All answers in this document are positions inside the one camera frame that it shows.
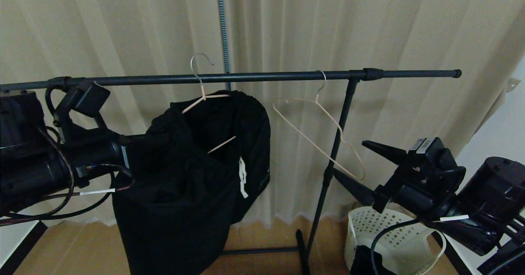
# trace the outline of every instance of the empty hanger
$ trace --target empty hanger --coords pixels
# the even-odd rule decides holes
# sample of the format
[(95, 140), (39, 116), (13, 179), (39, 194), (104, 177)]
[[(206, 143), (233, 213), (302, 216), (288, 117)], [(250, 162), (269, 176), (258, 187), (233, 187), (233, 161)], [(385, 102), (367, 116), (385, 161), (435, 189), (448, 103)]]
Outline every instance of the empty hanger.
[(347, 174), (349, 174), (349, 176), (352, 176), (353, 178), (355, 178), (356, 180), (364, 180), (364, 178), (366, 178), (366, 170), (364, 168), (364, 163), (363, 161), (361, 160), (361, 158), (359, 157), (359, 154), (358, 152), (355, 150), (355, 148), (352, 146), (352, 144), (350, 143), (347, 143), (345, 142), (345, 140), (343, 140), (343, 129), (341, 129), (341, 126), (339, 125), (339, 123), (335, 120), (335, 118), (333, 118), (332, 115), (330, 115), (330, 113), (328, 113), (328, 111), (326, 111), (326, 109), (321, 106), (321, 104), (319, 104), (319, 92), (324, 88), (324, 86), (326, 85), (326, 75), (323, 71), (321, 70), (318, 70), (320, 71), (322, 74), (323, 74), (323, 77), (324, 77), (324, 81), (323, 81), (323, 85), (321, 86), (321, 88), (319, 88), (319, 90), (317, 90), (317, 94), (315, 95), (315, 101), (313, 100), (307, 100), (307, 99), (299, 99), (299, 98), (293, 98), (293, 99), (284, 99), (286, 101), (286, 103), (291, 103), (292, 101), (304, 101), (304, 102), (311, 102), (311, 103), (315, 103), (315, 105), (319, 106), (322, 111), (324, 113), (326, 113), (326, 115), (328, 117), (330, 117), (330, 119), (337, 125), (337, 128), (339, 130), (339, 138), (341, 139), (341, 142), (345, 143), (346, 145), (350, 146), (350, 148), (352, 149), (352, 151), (354, 152), (354, 154), (356, 154), (356, 157), (358, 158), (359, 160), (359, 163), (361, 164), (361, 167), (363, 168), (363, 177), (362, 178), (358, 178), (356, 177), (354, 174), (352, 174), (351, 172), (349, 172), (346, 168), (344, 168), (342, 165), (340, 165), (335, 159), (332, 159), (332, 157), (330, 157), (330, 155), (328, 155), (326, 152), (324, 152), (323, 150), (321, 150), (321, 148), (319, 148), (319, 146), (317, 146), (309, 137), (307, 137), (302, 131), (300, 131), (298, 128), (296, 128), (285, 116), (283, 116), (283, 114), (281, 112), (279, 112), (279, 110), (277, 109), (277, 107), (275, 107), (275, 103), (273, 104), (274, 106), (274, 109), (275, 111), (277, 112), (277, 114), (279, 114), (279, 116), (281, 116), (283, 118), (283, 120), (285, 120), (285, 122), (287, 122), (287, 124), (291, 125), (292, 128), (294, 128), (298, 133), (300, 133), (300, 135), (302, 135), (304, 138), (306, 138), (308, 140), (308, 142), (310, 142), (317, 150), (319, 150), (322, 154), (324, 154), (326, 157), (328, 157), (328, 159), (330, 159), (331, 161), (333, 161), (337, 166), (341, 167), (343, 169), (343, 171), (345, 171)]
[[(192, 59), (189, 61), (189, 67), (192, 69), (192, 72), (193, 72), (193, 75), (195, 75), (195, 77), (197, 77), (197, 79), (199, 80), (199, 82), (201, 83), (201, 91), (202, 91), (202, 97), (200, 99), (198, 99), (197, 101), (195, 101), (193, 104), (189, 105), (186, 109), (182, 110), (182, 114), (186, 113), (189, 109), (195, 107), (195, 105), (197, 105), (198, 103), (201, 103), (202, 101), (206, 101), (207, 98), (222, 98), (222, 97), (225, 97), (225, 96), (230, 96), (228, 94), (223, 94), (223, 95), (209, 95), (209, 96), (206, 96), (206, 93), (204, 91), (204, 84), (202, 83), (202, 79), (195, 73), (195, 70), (193, 70), (193, 59), (195, 57), (197, 57), (198, 55), (204, 55), (206, 57), (206, 60), (208, 60), (208, 63), (210, 63), (210, 65), (215, 65), (213, 64), (212, 62), (210, 62), (210, 59), (208, 58), (208, 56), (204, 53), (197, 53), (195, 55), (193, 55)], [(235, 139), (236, 136), (233, 136), (231, 137), (230, 139), (227, 139), (225, 142), (223, 142), (222, 144), (220, 144), (219, 146), (216, 146), (215, 148), (213, 148), (212, 150), (208, 151), (208, 154), (210, 154), (211, 152), (214, 152), (215, 150), (217, 150), (218, 148), (221, 148), (222, 146), (225, 146), (227, 143), (229, 143), (230, 141), (232, 141), (233, 139)]]

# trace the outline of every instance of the beige curtain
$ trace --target beige curtain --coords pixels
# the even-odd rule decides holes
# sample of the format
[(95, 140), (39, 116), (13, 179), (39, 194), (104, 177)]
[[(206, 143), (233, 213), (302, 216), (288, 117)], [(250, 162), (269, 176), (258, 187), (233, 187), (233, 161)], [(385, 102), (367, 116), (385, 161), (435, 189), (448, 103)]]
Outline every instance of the beige curtain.
[[(440, 136), (455, 155), (476, 131), (525, 49), (525, 0), (225, 0), (232, 72), (457, 69), (461, 79), (360, 82), (344, 138), (360, 152), (364, 184), (384, 183), (394, 166), (360, 147), (364, 139), (408, 148)], [(60, 75), (156, 75), (223, 72), (217, 0), (1, 0), (2, 83)], [(313, 217), (328, 160), (277, 117), (275, 98), (315, 97), (321, 82), (237, 83), (260, 100), (272, 124), (272, 181), (244, 222)], [(323, 106), (340, 114), (346, 82), (329, 81)], [(208, 92), (223, 84), (206, 85)], [(172, 101), (199, 95), (196, 85), (110, 88), (103, 108), (118, 133), (143, 133)], [(313, 105), (278, 103), (291, 122), (329, 152), (335, 125)], [(75, 115), (84, 126), (92, 122)], [(362, 171), (347, 146), (338, 161)], [(100, 178), (89, 188), (107, 186)], [(99, 197), (75, 198), (68, 210)], [(332, 182), (323, 215), (341, 217), (352, 197)], [(57, 203), (40, 205), (34, 213)], [(113, 223), (111, 203), (74, 220)]]

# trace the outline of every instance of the laundry basket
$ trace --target laundry basket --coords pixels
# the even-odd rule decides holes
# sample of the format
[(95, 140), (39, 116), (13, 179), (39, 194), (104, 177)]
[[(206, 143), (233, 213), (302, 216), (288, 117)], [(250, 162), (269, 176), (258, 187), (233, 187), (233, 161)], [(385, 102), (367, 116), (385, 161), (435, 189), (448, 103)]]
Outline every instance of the laundry basket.
[[(345, 262), (348, 270), (352, 268), (358, 245), (370, 247), (375, 236), (386, 227), (412, 220), (398, 211), (385, 209), (380, 214), (372, 207), (359, 207), (348, 213), (347, 241), (345, 243)], [(427, 236), (435, 230), (421, 223), (397, 228), (379, 239), (375, 252), (383, 256), (383, 266), (397, 275), (421, 275), (430, 270), (446, 247), (441, 232), (436, 231), (443, 241), (439, 254), (432, 255)]]

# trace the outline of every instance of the wooden floor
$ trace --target wooden floor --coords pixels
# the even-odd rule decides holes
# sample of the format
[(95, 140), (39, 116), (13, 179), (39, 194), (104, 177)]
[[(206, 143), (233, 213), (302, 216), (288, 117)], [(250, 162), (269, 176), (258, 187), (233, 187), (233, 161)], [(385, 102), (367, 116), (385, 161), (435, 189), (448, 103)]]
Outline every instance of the wooden floor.
[[(308, 237), (311, 223), (297, 218), (292, 225), (275, 220), (267, 230), (261, 223), (236, 229), (231, 227), (225, 249), (295, 246), (295, 231)], [(315, 236), (310, 255), (310, 270), (314, 275), (348, 275), (343, 258), (346, 224), (323, 219)], [(437, 251), (435, 241), (431, 249)], [(221, 256), (205, 275), (300, 274), (297, 252)], [(117, 226), (101, 223), (61, 223), (50, 227), (15, 275), (127, 275), (126, 254)], [(442, 256), (428, 275), (457, 275)]]

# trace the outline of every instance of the white label sticker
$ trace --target white label sticker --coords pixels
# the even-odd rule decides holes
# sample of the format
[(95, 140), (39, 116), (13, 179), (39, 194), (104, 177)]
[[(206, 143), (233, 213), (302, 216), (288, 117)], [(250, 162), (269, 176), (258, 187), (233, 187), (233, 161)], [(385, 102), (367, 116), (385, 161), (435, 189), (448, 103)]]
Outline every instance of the white label sticker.
[(418, 150), (416, 151), (416, 154), (425, 154), (428, 146), (430, 146), (435, 139), (436, 137), (427, 138), (425, 142), (423, 142), (421, 146), (418, 148)]
[(417, 150), (417, 149), (420, 147), (421, 143), (422, 143), (423, 141), (425, 141), (425, 139), (426, 139), (426, 138), (418, 139), (418, 140), (416, 141), (416, 143), (414, 144), (414, 146), (412, 146), (412, 148), (409, 149), (409, 151), (410, 151), (410, 150)]

